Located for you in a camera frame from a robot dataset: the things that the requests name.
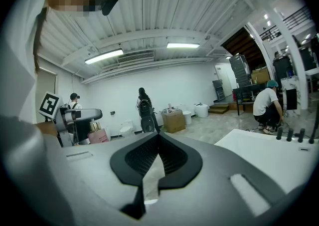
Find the white t-shirt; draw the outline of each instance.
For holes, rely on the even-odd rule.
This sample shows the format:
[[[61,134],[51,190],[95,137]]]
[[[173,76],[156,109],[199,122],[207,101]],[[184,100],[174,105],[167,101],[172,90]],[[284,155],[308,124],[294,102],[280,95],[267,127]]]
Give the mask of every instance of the white t-shirt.
[[[278,100],[275,91],[271,88],[266,88],[261,91],[254,102],[254,115],[260,116],[266,112],[266,108],[271,105],[272,102]]]
[[[16,0],[0,34],[0,114],[36,123],[33,43],[45,0]]]
[[[70,103],[71,109],[73,108],[74,104],[75,104],[75,102],[71,102],[71,103]],[[74,107],[74,109],[82,109],[82,105],[77,104],[77,105]]]

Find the corrugated metal ceiling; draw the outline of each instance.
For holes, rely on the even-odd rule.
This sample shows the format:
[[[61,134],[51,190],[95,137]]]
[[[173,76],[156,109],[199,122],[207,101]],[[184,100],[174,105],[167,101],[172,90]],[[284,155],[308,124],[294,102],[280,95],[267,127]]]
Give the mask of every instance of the corrugated metal ceiling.
[[[155,54],[155,61],[202,57],[216,45],[219,39],[228,35],[253,12],[243,0],[237,0],[225,11],[233,1],[119,0],[107,17],[101,12],[92,12],[87,17],[81,17],[51,10],[43,27],[41,54],[64,67],[78,69],[82,76],[87,77],[98,74],[104,66],[117,61],[116,58],[109,58],[86,65],[85,59],[118,48],[123,49],[124,53],[141,53],[143,50],[151,50]],[[154,29],[165,29],[168,35],[134,37],[136,31]],[[171,36],[170,29],[183,29],[185,36]],[[189,36],[186,30],[198,33],[196,36]],[[205,40],[207,31],[209,31],[210,39]],[[113,36],[116,38],[117,35],[129,33],[132,33],[132,36],[127,40],[114,42],[106,47],[103,45],[102,41],[105,41],[103,40],[105,38]],[[192,51],[166,49],[165,46],[169,41],[199,42],[201,46]]]

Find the staircase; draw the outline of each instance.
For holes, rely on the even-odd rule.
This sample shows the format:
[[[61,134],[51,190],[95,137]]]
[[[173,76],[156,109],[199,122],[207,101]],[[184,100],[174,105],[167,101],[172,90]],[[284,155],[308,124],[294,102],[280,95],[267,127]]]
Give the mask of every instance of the staircase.
[[[224,114],[229,110],[228,104],[215,104],[209,107],[208,112],[210,113],[217,113],[217,114]]]

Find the black cap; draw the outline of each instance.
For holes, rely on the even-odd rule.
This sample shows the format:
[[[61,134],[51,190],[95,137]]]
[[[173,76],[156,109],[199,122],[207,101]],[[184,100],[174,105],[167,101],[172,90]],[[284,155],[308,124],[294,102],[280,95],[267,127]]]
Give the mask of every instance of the black cap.
[[[78,96],[78,94],[77,93],[72,93],[71,95],[70,95],[70,99],[71,100],[74,100],[75,98],[80,98],[80,96]]]

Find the white container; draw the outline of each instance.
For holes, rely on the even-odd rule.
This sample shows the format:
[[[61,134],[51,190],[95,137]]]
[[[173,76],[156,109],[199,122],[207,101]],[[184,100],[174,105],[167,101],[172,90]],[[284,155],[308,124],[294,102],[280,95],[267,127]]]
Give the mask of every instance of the white container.
[[[123,137],[133,136],[134,129],[133,129],[133,122],[132,121],[125,121],[121,124],[120,135]]]
[[[181,105],[178,106],[178,109],[183,111],[183,116],[184,116],[184,119],[185,119],[185,124],[186,124],[186,125],[191,124],[191,112],[187,110],[186,105],[181,104]]]
[[[208,117],[208,108],[207,104],[195,105],[195,113],[199,118],[206,118]]]

